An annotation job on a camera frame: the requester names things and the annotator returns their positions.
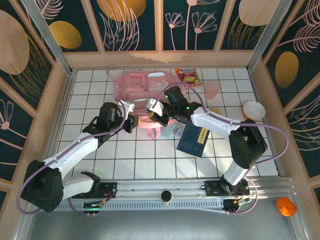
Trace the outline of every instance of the white bowl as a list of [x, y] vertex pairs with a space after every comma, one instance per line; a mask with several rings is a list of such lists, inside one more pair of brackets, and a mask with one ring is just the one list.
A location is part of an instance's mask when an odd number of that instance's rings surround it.
[[261, 120], [266, 115], [264, 106], [256, 101], [247, 101], [243, 105], [243, 112], [252, 120]]

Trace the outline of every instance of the snack bag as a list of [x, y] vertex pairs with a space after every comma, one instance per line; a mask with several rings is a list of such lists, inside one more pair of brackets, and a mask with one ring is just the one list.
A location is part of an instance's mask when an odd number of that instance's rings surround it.
[[186, 70], [178, 68], [175, 70], [175, 72], [178, 78], [184, 84], [188, 84], [191, 87], [197, 87], [202, 85], [201, 81], [198, 78], [195, 68], [189, 68]]

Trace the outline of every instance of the metal base plate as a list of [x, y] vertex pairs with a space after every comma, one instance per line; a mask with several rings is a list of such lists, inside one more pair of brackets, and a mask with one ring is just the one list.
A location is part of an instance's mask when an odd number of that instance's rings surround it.
[[98, 195], [93, 195], [90, 192], [80, 193], [73, 196], [73, 199], [114, 199], [117, 194], [116, 182], [101, 182]]
[[238, 190], [233, 194], [228, 194], [220, 187], [220, 180], [214, 181], [205, 181], [203, 189], [205, 190], [207, 197], [221, 197], [221, 196], [242, 196], [242, 195], [250, 195], [250, 190], [248, 186], [248, 182], [246, 180], [241, 180], [241, 183], [238, 186]]

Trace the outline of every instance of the yellow label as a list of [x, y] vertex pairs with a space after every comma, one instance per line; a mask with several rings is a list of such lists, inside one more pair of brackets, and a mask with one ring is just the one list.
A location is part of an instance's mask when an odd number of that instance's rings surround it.
[[204, 144], [205, 143], [207, 132], [208, 132], [208, 129], [201, 128], [201, 132], [200, 132], [200, 135], [199, 135], [198, 141], [197, 141], [198, 144]]
[[153, 111], [150, 115], [149, 118], [151, 119], [155, 115], [155, 112]]

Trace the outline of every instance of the dark blue book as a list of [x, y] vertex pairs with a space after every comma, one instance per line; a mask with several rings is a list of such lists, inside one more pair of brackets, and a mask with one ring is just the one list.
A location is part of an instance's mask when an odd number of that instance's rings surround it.
[[187, 124], [176, 149], [201, 158], [209, 133], [206, 128]]

